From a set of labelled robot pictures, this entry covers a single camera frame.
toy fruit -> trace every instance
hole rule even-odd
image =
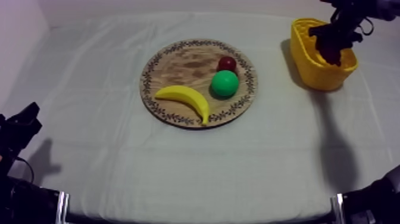
[[[229,70],[235,72],[236,61],[232,57],[222,57],[218,62],[218,71]]]
[[[223,70],[217,72],[211,81],[211,88],[221,97],[229,97],[235,94],[239,88],[239,79],[231,71]]]
[[[191,105],[196,112],[202,117],[203,125],[208,123],[210,115],[210,106],[207,100],[198,91],[187,86],[168,86],[160,89],[155,93],[156,99],[170,99],[179,102],[185,102]]]

yellow plastic basket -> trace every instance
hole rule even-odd
[[[341,50],[341,66],[327,63],[315,48],[316,37],[308,36],[308,29],[325,22],[314,18],[300,18],[292,23],[290,50],[303,82],[311,88],[323,91],[337,89],[358,67],[351,49]]]

banana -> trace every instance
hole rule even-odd
[[[196,112],[203,118],[203,125],[208,123],[210,115],[210,106],[201,93],[187,86],[167,86],[155,93],[156,99],[170,99],[179,102],[185,102],[191,105]]]

white tablecloth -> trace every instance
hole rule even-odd
[[[158,13],[52,29],[2,109],[41,107],[43,128],[22,153],[35,183],[69,192],[72,212],[121,221],[267,222],[329,211],[331,195],[400,163],[400,45],[395,32],[367,37],[342,88],[310,92],[296,84],[292,20]],[[143,106],[146,62],[189,38],[229,43],[254,64],[256,99],[234,122],[183,130]]]

red ball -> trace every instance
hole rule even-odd
[[[236,61],[232,57],[222,57],[218,63],[218,71],[228,70],[235,72]]]

